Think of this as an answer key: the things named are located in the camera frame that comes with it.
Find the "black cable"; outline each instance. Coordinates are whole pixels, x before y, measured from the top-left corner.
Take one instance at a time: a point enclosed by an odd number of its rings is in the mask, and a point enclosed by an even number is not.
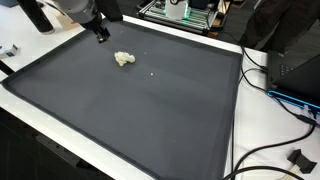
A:
[[[246,73],[248,73],[249,71],[260,71],[260,72],[262,72],[262,73],[266,73],[266,71],[264,71],[264,70],[262,70],[262,69],[258,69],[258,68],[248,69],[248,70],[246,70],[246,71],[241,75],[241,77],[240,77],[240,79],[239,79],[239,84],[240,84],[241,80],[243,79],[243,77],[246,75]]]
[[[241,49],[242,49],[242,61],[243,61],[245,51],[244,51],[244,48],[243,48],[243,47],[241,47]],[[262,88],[260,88],[260,87],[257,87],[257,86],[255,86],[255,85],[253,85],[253,84],[247,79],[247,77],[246,77],[246,75],[245,75],[245,72],[243,71],[242,65],[241,65],[241,72],[242,72],[243,78],[249,83],[249,85],[251,85],[252,87],[257,88],[257,89],[259,89],[259,90],[267,93],[267,91],[266,91],[265,89],[262,89]],[[303,140],[303,139],[308,138],[308,137],[313,133],[313,131],[315,130],[316,125],[318,125],[318,124],[316,123],[316,121],[311,120],[311,119],[309,119],[309,118],[307,118],[307,117],[305,117],[305,116],[302,116],[302,115],[294,114],[293,112],[289,111],[281,102],[280,102],[280,105],[281,105],[287,112],[289,112],[290,114],[294,115],[296,118],[298,118],[298,119],[300,119],[301,121],[304,121],[304,122],[306,122],[306,123],[308,123],[308,124],[311,124],[311,125],[312,125],[311,129],[310,129],[305,135],[303,135],[303,136],[301,136],[301,137],[299,137],[299,138],[296,138],[296,139],[293,139],[293,140],[290,140],[290,141],[285,141],[285,142],[277,143],[277,144],[271,144],[271,145],[266,145],[266,146],[258,147],[258,148],[255,148],[255,149],[247,152],[247,153],[246,153],[245,155],[243,155],[243,156],[240,158],[240,160],[237,162],[237,164],[236,164],[236,166],[235,166],[235,168],[234,168],[234,171],[238,171],[241,163],[242,163],[249,155],[251,155],[251,154],[253,154],[253,153],[257,152],[257,151],[260,151],[260,150],[263,150],[263,149],[268,149],[268,148],[273,148],[273,147],[278,147],[278,146],[283,146],[283,145],[291,144],[291,143],[294,143],[294,142],[298,142],[298,141],[301,141],[301,140]]]
[[[297,119],[299,119],[299,120],[301,120],[301,121],[303,121],[303,122],[305,122],[305,123],[307,123],[307,124],[311,124],[311,125],[315,124],[316,127],[320,128],[320,124],[317,123],[317,121],[315,121],[315,120],[313,120],[313,119],[310,119],[310,118],[308,118],[308,117],[306,117],[306,116],[304,116],[304,115],[301,115],[301,114],[298,115],[298,114],[296,114],[296,113],[293,113],[293,112],[290,111],[279,99],[277,99],[277,98],[275,98],[275,97],[272,97],[272,98],[275,99],[275,100],[280,104],[280,106],[281,106],[284,110],[286,110],[288,113],[290,113],[291,115],[293,115],[293,116],[296,117]]]
[[[224,33],[224,34],[229,35],[237,44],[239,44],[239,41],[236,40],[236,38],[235,38],[232,34],[230,34],[230,33],[228,33],[228,32],[225,32],[225,31],[224,31],[224,32],[221,32],[221,33]],[[248,53],[247,53],[247,51],[246,51],[246,49],[245,49],[244,47],[241,47],[241,48],[242,48],[242,50],[244,51],[245,55],[248,57],[248,59],[249,59],[254,65],[258,66],[259,68],[261,68],[261,69],[263,69],[263,70],[265,70],[265,71],[268,70],[267,67],[261,66],[261,65],[259,65],[258,63],[256,63],[256,62],[248,55]]]
[[[260,150],[263,150],[263,149],[268,149],[268,148],[274,148],[274,147],[279,147],[279,146],[284,146],[284,145],[287,145],[287,144],[291,144],[291,143],[295,143],[295,142],[298,142],[298,141],[301,141],[301,140],[304,140],[306,138],[308,138],[314,131],[315,129],[315,124],[312,125],[311,129],[303,136],[299,137],[299,138],[296,138],[296,139],[293,139],[293,140],[290,140],[290,141],[285,141],[285,142],[281,142],[281,143],[277,143],[277,144],[271,144],[271,145],[267,145],[267,146],[261,146],[261,147],[258,147],[258,148],[255,148],[249,152],[247,152],[245,155],[243,155],[240,160],[237,162],[235,168],[234,168],[234,171],[237,171],[241,165],[241,163],[251,154],[257,152],[257,151],[260,151]]]
[[[282,172],[285,174],[288,174],[298,180],[304,180],[302,177],[288,171],[288,170],[284,170],[278,167],[272,167],[272,166],[252,166],[252,167],[246,167],[243,169],[239,169],[237,171],[232,172],[231,174],[227,175],[226,177],[224,177],[222,180],[228,180],[230,178],[234,179],[236,177],[236,175],[243,173],[243,172],[247,172],[247,171],[253,171],[253,170],[271,170],[271,171],[278,171],[278,172]]]
[[[256,88],[256,89],[258,89],[258,90],[260,90],[260,91],[262,91],[262,92],[264,92],[264,93],[268,93],[268,91],[267,90],[265,90],[265,89],[263,89],[263,88],[261,88],[261,87],[258,87],[258,86],[255,86],[255,85],[253,85],[249,80],[248,80],[248,78],[247,78],[247,76],[244,74],[244,71],[243,71],[243,68],[242,68],[242,66],[241,66],[241,73],[242,73],[242,75],[243,75],[243,78],[247,81],[247,83],[251,86],[251,87],[254,87],[254,88]]]

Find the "blue light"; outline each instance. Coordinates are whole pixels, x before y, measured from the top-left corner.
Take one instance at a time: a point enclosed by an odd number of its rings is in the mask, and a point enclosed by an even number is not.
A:
[[[306,104],[306,105],[308,105],[308,106],[315,107],[315,108],[318,109],[317,114],[320,114],[320,107],[319,107],[319,106],[310,104],[310,103],[305,102],[305,101],[301,101],[301,100],[299,100],[299,99],[293,98],[293,97],[291,97],[291,96],[288,96],[288,95],[285,95],[285,94],[282,94],[282,93],[279,93],[279,92],[276,92],[276,91],[273,91],[273,90],[271,90],[271,91],[268,92],[268,96],[272,97],[272,96],[273,96],[272,93],[278,94],[278,95],[280,95],[280,96],[283,96],[283,97],[286,97],[286,98],[289,98],[289,99],[292,99],[292,100],[297,101],[297,102],[300,102],[300,103],[302,103],[302,104]],[[296,103],[294,103],[294,102],[291,102],[291,101],[288,101],[288,100],[285,100],[285,99],[282,99],[282,98],[279,98],[279,97],[276,97],[276,98],[279,99],[279,100],[281,100],[281,101],[283,101],[283,102],[286,102],[286,103],[288,103],[288,104],[292,104],[292,105],[294,105],[294,106],[298,106],[298,107],[304,109],[304,106],[301,106],[301,105],[296,104]]]

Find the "crumpled paper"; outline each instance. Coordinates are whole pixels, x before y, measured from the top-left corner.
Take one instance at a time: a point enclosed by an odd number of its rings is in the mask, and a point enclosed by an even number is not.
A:
[[[116,58],[116,61],[119,63],[119,66],[123,66],[128,62],[134,63],[136,61],[133,55],[130,55],[129,53],[126,53],[126,52],[114,53],[114,57]]]

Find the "black connector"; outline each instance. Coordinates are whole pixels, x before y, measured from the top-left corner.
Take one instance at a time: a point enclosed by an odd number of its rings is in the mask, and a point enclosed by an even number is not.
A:
[[[310,118],[308,118],[308,117],[306,117],[306,116],[303,116],[303,115],[301,115],[301,114],[300,114],[300,115],[295,115],[295,116],[296,116],[297,119],[299,119],[299,120],[301,120],[301,121],[303,121],[303,122],[305,122],[305,123],[319,126],[315,120],[310,119]]]
[[[265,71],[268,71],[268,68],[267,66],[260,66],[261,69],[265,70]]]
[[[303,174],[310,174],[314,167],[317,165],[316,162],[310,161],[306,158],[301,149],[294,150],[288,157],[288,160],[300,168]]]

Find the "white surface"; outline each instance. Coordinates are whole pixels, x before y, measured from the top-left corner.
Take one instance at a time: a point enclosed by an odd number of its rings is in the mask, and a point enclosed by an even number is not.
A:
[[[4,60],[12,69],[18,70],[24,67],[82,31],[81,27],[67,32],[63,31],[52,15],[54,10],[45,8],[44,11],[47,12],[48,18],[56,28],[56,32],[49,36],[40,35],[19,7],[9,9],[0,6],[0,43],[2,41],[15,43],[21,49],[17,56]],[[125,17],[125,21],[241,53],[241,49],[236,45],[129,17]],[[254,50],[247,50],[247,52],[257,63],[265,63],[266,54]],[[244,67],[247,69],[254,66],[245,59]],[[4,77],[5,75],[0,73],[0,80]],[[257,72],[249,72],[248,78],[253,84],[260,86],[264,84],[264,76]],[[147,174],[126,163],[98,144],[13,96],[2,86],[0,87],[0,106],[115,179],[151,179]],[[298,108],[292,106],[289,108],[300,113]],[[306,133],[308,127],[308,125],[299,122],[282,110],[266,95],[251,88],[244,82],[241,83],[236,109],[235,160],[238,160],[245,152],[255,147],[301,136]],[[293,149],[298,148],[301,148],[302,152],[311,160],[320,162],[319,130],[316,129],[310,138],[302,142],[255,153],[245,161],[244,165],[271,165],[289,169],[290,163],[286,160],[286,157]],[[229,164],[226,166],[226,172],[229,172]],[[245,173],[242,179],[269,180],[281,177],[283,175],[280,173],[252,171]],[[312,175],[304,175],[303,177],[310,180],[319,180],[320,167],[316,166]]]

